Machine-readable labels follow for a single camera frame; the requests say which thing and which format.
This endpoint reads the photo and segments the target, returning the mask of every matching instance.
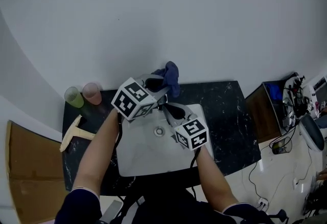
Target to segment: white floor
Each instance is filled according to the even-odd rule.
[[[264,148],[269,142],[259,144],[259,148]],[[280,209],[284,209],[290,217],[289,223],[303,218],[301,211],[305,197],[310,189],[312,176],[323,168],[323,153],[310,150],[312,165],[309,168],[308,175],[304,181],[300,181],[297,187],[293,189],[293,179],[304,178],[310,165],[310,157],[308,146],[303,137],[299,135],[298,129],[296,129],[292,138],[292,144],[292,151],[286,154],[274,155],[269,147],[263,149],[262,159],[251,174],[251,180],[256,184],[258,194],[269,201],[267,213],[276,214]],[[239,201],[248,202],[257,207],[259,197],[255,194],[254,185],[248,179],[249,173],[254,166],[255,163],[228,175],[226,179],[234,196]],[[197,199],[206,201],[201,186],[195,187],[195,190]],[[108,208],[114,199],[119,200],[117,197],[100,196],[102,212]]]

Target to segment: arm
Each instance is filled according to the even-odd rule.
[[[117,111],[113,109],[86,149],[73,188],[84,187],[100,195],[100,185],[110,164],[119,132]]]
[[[204,195],[213,209],[222,212],[238,202],[205,146],[201,147],[196,163]]]

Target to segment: table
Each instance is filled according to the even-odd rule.
[[[103,102],[93,106],[85,101],[81,109],[65,104],[62,125],[63,136],[73,120],[82,114],[80,128],[96,133],[112,109],[111,100],[116,90],[102,91]],[[184,105],[201,104],[209,128],[215,162],[224,175],[239,171],[261,159],[260,150],[253,134],[251,117],[237,81],[182,84],[180,96],[169,102]],[[71,190],[79,163],[89,140],[73,137],[62,153],[66,190]],[[133,190],[146,190],[161,185],[188,188],[200,184],[197,168],[156,175],[121,177],[116,153],[101,185],[101,195],[125,196]]]

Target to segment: person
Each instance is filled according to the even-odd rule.
[[[100,186],[118,133],[118,113],[113,109],[85,151],[73,189],[55,223],[95,223],[101,218]],[[138,207],[132,223],[273,223],[265,212],[238,202],[205,146],[196,162],[208,203],[196,201],[186,190],[160,187],[144,194],[145,202]],[[120,216],[111,223],[122,221],[126,223]]]

